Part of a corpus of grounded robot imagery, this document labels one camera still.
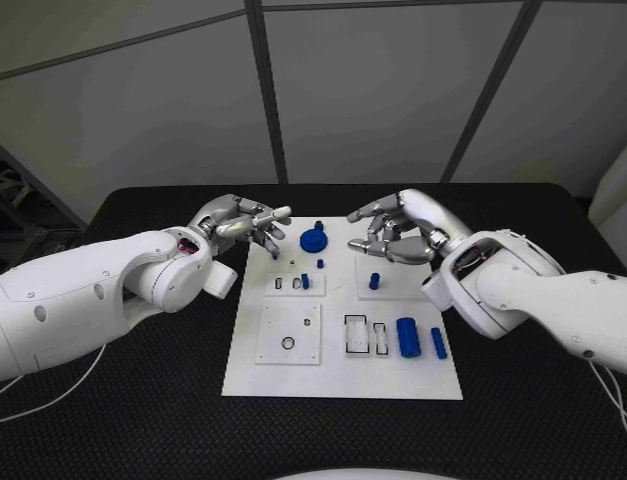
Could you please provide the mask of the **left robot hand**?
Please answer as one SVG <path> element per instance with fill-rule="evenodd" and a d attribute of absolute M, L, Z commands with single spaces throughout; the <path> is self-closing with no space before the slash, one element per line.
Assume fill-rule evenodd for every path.
<path fill-rule="evenodd" d="M 214 256 L 224 254 L 237 242 L 257 244 L 275 259 L 281 256 L 276 240 L 286 238 L 281 225 L 292 224 L 292 207 L 272 208 L 262 202 L 227 194 L 208 202 L 188 227 L 211 245 Z"/>

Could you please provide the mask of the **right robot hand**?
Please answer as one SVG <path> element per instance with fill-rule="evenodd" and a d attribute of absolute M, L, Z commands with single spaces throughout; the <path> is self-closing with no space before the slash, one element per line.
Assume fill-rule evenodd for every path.
<path fill-rule="evenodd" d="M 366 219 L 367 236 L 350 240 L 350 248 L 406 265 L 446 258 L 474 235 L 456 214 L 417 189 L 374 200 L 347 216 L 350 223 Z"/>

